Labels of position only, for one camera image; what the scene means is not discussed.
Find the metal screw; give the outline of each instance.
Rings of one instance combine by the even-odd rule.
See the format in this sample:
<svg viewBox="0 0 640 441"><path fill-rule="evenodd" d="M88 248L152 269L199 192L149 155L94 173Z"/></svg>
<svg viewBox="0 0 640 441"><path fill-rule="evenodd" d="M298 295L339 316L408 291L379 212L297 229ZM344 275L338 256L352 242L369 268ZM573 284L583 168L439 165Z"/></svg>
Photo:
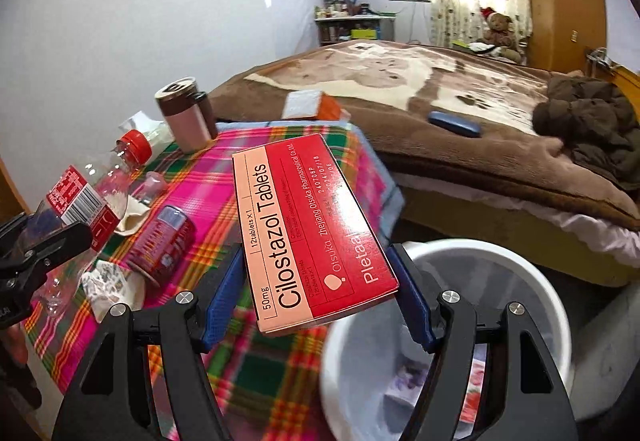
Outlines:
<svg viewBox="0 0 640 441"><path fill-rule="evenodd" d="M442 299L445 302L449 302L450 304L455 304L460 300L460 295L452 289L447 289L444 293L442 293Z"/></svg>
<svg viewBox="0 0 640 441"><path fill-rule="evenodd" d="M109 312L112 316L122 316L127 312L127 306L124 304L116 304L111 307Z"/></svg>
<svg viewBox="0 0 640 441"><path fill-rule="evenodd" d="M522 305L520 302L511 302L509 304L509 310L514 315L524 315L524 305Z"/></svg>
<svg viewBox="0 0 640 441"><path fill-rule="evenodd" d="M178 304L188 304L193 300L193 293L191 291L181 291L175 296L175 301Z"/></svg>

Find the red medicine box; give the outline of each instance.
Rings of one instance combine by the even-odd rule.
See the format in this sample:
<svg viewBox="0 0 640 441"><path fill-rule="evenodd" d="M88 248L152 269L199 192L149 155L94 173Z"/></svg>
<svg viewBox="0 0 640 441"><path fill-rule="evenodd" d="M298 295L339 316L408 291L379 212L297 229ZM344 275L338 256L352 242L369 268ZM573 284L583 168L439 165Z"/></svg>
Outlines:
<svg viewBox="0 0 640 441"><path fill-rule="evenodd" d="M260 332L289 334L393 297L398 280L320 134L233 161Z"/></svg>

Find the red soda can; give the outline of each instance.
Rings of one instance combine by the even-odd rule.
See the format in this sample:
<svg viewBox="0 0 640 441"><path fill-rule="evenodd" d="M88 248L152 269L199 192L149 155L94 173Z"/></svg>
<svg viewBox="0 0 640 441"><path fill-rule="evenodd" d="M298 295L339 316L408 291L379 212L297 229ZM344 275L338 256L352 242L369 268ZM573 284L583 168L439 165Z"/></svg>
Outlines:
<svg viewBox="0 0 640 441"><path fill-rule="evenodd" d="M127 265L160 287L193 246L195 233L193 221L180 208L165 206L131 247Z"/></svg>

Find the bed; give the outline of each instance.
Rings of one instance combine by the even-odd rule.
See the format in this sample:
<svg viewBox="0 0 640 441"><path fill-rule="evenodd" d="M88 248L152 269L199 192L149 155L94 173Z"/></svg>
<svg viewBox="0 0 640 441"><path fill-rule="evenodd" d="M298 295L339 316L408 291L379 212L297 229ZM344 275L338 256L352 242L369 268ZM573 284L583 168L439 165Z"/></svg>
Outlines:
<svg viewBox="0 0 640 441"><path fill-rule="evenodd" d="M454 50L354 40L238 74L209 99L222 119L271 121L289 91L322 88L339 97L401 185L404 218L622 286L640 275L638 207L573 164L560 140L532 131L531 111L553 74ZM478 122L482 137L430 125L432 110Z"/></svg>

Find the red bottle cap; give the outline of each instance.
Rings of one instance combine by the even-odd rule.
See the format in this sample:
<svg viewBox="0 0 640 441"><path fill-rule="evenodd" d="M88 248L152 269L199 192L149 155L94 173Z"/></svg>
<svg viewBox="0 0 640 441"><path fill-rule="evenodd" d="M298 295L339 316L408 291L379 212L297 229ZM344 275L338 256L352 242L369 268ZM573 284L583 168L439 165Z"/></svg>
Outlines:
<svg viewBox="0 0 640 441"><path fill-rule="evenodd" d="M145 135L139 130L130 130L120 138L120 141L126 143L138 164L145 164L151 157L151 145L149 145Z"/></svg>

